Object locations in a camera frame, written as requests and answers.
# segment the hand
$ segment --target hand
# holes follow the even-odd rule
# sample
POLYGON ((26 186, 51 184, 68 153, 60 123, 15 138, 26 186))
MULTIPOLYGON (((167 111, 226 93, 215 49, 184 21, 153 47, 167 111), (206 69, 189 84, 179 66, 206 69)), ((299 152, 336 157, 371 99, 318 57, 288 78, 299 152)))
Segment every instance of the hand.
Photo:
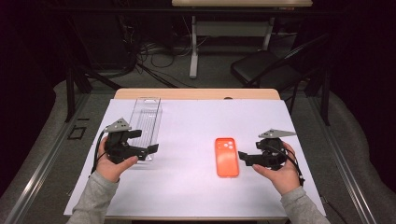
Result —
MULTIPOLYGON (((103 153, 105 153, 105 142, 107 140, 107 137, 104 137, 102 141, 100 142, 99 149, 98 149, 98 155, 101 156, 103 153)), ((105 179, 117 183, 120 179, 120 175, 122 172, 124 172, 126 169, 129 167, 133 166, 135 163, 137 163, 137 157, 130 157, 126 159, 123 162, 120 162, 119 164, 115 164, 112 162, 109 158, 108 155, 105 154, 101 158, 99 158, 99 161, 96 165, 96 171, 105 179)))
MULTIPOLYGON (((293 148, 289 144, 284 142, 283 146, 292 153, 294 153, 293 148)), ((292 160, 295 160, 292 153, 289 153, 289 156, 291 157, 292 160)), ((277 171, 269 170, 258 164, 254 164, 253 169, 257 173, 270 179, 276 190, 281 195, 284 195, 300 187, 300 181, 297 170, 289 160, 286 160, 285 165, 277 171)))

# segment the white desk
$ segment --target white desk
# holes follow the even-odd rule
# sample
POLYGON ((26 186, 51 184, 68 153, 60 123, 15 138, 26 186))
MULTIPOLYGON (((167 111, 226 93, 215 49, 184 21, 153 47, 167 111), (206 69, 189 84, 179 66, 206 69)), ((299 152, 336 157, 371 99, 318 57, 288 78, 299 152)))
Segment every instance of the white desk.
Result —
MULTIPOLYGON (((311 0, 172 0, 174 7, 311 7, 311 0)), ((198 35, 264 36, 262 50, 268 49, 274 18, 269 21, 197 21, 191 22, 190 78, 197 77, 198 35)))
MULTIPOLYGON (((129 120, 133 108, 134 100, 112 100, 98 135, 119 118, 129 120)), ((217 137, 233 137, 238 150, 256 154, 259 133, 271 128, 293 132, 283 101, 162 100, 162 109, 159 151, 153 161, 140 161, 122 174, 107 217, 149 220, 286 218, 280 196, 269 180, 246 167, 243 161, 239 161, 237 178, 219 178, 214 157, 217 137)), ((324 214, 298 137, 282 139, 296 151, 306 180, 304 189, 324 214)), ((67 216, 72 214, 87 182, 95 143, 96 139, 64 211, 67 216)))

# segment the forearm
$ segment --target forearm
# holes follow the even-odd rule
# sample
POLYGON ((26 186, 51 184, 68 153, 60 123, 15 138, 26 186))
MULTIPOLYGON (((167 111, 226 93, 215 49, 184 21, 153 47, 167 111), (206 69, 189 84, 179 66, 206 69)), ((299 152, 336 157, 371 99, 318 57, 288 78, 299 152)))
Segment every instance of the forearm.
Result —
POLYGON ((94 172, 67 223, 104 223, 107 208, 118 185, 94 172))
POLYGON ((283 195, 280 201, 293 224, 330 224, 329 220, 319 212, 317 206, 306 195, 302 187, 283 195))

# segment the orange smartphone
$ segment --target orange smartphone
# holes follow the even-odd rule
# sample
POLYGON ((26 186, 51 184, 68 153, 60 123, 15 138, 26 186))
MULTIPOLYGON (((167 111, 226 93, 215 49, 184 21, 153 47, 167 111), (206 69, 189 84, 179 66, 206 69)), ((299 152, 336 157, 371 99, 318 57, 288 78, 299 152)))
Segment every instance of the orange smartphone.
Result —
POLYGON ((236 145, 233 138, 217 138, 215 142, 216 169, 220 177, 239 175, 236 145))

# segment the transparent plastic box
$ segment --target transparent plastic box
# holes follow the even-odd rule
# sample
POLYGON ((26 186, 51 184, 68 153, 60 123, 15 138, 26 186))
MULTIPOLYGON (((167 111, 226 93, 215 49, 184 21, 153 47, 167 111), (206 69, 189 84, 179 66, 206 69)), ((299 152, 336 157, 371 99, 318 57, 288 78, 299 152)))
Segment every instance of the transparent plastic box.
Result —
MULTIPOLYGON (((129 145, 133 147, 148 147, 157 144, 162 113, 161 98, 137 98, 129 124, 132 130, 142 130, 142 135, 130 139, 128 141, 129 145)), ((146 161, 152 161, 154 154, 147 155, 146 161)))

